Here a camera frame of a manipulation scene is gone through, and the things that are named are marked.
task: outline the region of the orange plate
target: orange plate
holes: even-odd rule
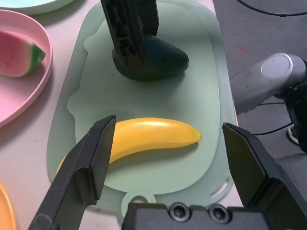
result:
[[[13,204],[3,185],[0,184],[0,229],[17,230]]]

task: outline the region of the avocado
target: avocado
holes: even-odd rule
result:
[[[139,70],[129,68],[117,54],[112,57],[117,70],[135,81],[156,81],[184,72],[189,66],[189,57],[181,49],[153,35],[145,35],[145,52]]]

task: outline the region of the toy banana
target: toy banana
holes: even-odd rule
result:
[[[200,140],[200,131],[181,121],[154,117],[120,121],[115,126],[110,163],[136,152],[179,148]]]

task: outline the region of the white table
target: white table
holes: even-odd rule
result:
[[[196,1],[215,13],[212,0]],[[57,11],[34,16],[53,42],[53,71],[34,104],[16,120],[0,128],[0,183],[11,197],[19,230],[28,228],[50,186],[46,149],[53,114],[81,24],[98,2],[76,0]],[[235,187],[220,203],[242,206]],[[80,229],[119,230],[120,227],[112,214],[86,211]]]

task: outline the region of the pink plate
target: pink plate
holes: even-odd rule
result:
[[[22,13],[0,10],[0,30],[8,30],[35,42],[46,56],[40,67],[21,78],[0,75],[0,127],[24,112],[39,96],[52,69],[52,44],[46,30]]]

